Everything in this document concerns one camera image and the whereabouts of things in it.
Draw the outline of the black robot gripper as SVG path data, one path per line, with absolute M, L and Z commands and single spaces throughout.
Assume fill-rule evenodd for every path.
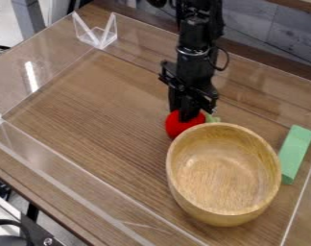
M 159 79 L 168 85 L 169 110 L 179 111 L 179 119 L 188 122 L 200 111 L 215 112 L 219 92 L 212 85 L 212 77 L 219 57 L 219 48 L 205 50 L 176 48 L 176 61 L 160 62 Z

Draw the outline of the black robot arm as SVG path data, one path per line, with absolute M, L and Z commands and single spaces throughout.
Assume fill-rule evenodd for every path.
M 213 113 L 220 94 L 212 84 L 224 34 L 223 0 L 176 0 L 179 41 L 176 61 L 161 61 L 159 79 L 168 86 L 169 110 L 188 122 L 201 111 Z

